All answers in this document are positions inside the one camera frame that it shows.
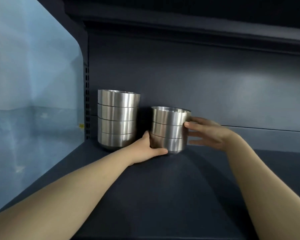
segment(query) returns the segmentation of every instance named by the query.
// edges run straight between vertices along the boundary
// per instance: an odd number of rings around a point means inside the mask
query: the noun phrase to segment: person's left hand
[[[131,154],[131,164],[144,162],[152,157],[160,156],[168,153],[167,149],[164,148],[157,148],[152,149],[150,147],[150,136],[149,132],[146,131],[142,138],[137,140],[136,142],[132,143],[131,145],[123,148],[128,150]]]

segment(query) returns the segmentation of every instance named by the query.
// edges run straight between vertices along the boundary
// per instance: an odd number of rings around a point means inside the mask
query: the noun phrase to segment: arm
[[[280,180],[236,133],[193,117],[185,123],[192,144],[224,150],[260,239],[300,240],[300,197]]]
[[[134,163],[168,153],[151,149],[149,133],[123,149],[49,184],[0,213],[0,240],[68,240],[104,193]]]

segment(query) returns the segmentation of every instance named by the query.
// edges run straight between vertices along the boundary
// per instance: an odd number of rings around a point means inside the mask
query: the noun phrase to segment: hand
[[[129,150],[131,154],[131,164],[144,162],[152,157],[160,156],[168,153],[167,149],[157,148],[152,149],[150,147],[150,136],[149,132],[146,131],[142,138],[132,143],[131,145],[125,147],[126,150]]]
[[[223,127],[212,120],[207,120],[199,117],[191,117],[191,121],[185,122],[184,126],[189,128],[189,136],[201,137],[200,140],[190,140],[193,145],[209,146],[218,150],[225,151],[227,141],[236,135],[233,131]]]

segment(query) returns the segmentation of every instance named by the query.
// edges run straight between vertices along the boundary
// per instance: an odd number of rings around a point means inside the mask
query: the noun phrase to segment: metal container
[[[191,117],[191,111],[181,108],[152,107],[152,111],[152,121],[163,125],[183,125]]]
[[[140,94],[116,90],[98,90],[98,104],[114,107],[138,107]]]
[[[167,125],[152,122],[151,133],[155,136],[179,139],[188,137],[188,132],[188,128],[183,125]]]
[[[113,121],[98,117],[98,131],[108,134],[131,134],[136,132],[136,120]]]
[[[137,107],[110,107],[98,104],[98,117],[104,120],[130,121],[137,118]]]
[[[136,133],[131,134],[108,134],[98,131],[98,142],[108,150],[118,150],[126,147],[135,141]]]
[[[188,142],[188,137],[180,139],[165,138],[155,136],[150,133],[150,147],[151,148],[166,148],[168,152],[179,153],[185,149]]]

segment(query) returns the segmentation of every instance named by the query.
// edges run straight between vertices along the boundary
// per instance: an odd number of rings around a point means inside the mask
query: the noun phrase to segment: person's left arm
[[[80,168],[0,213],[0,240],[69,240],[104,193],[134,163],[168,153],[151,149],[149,133]]]

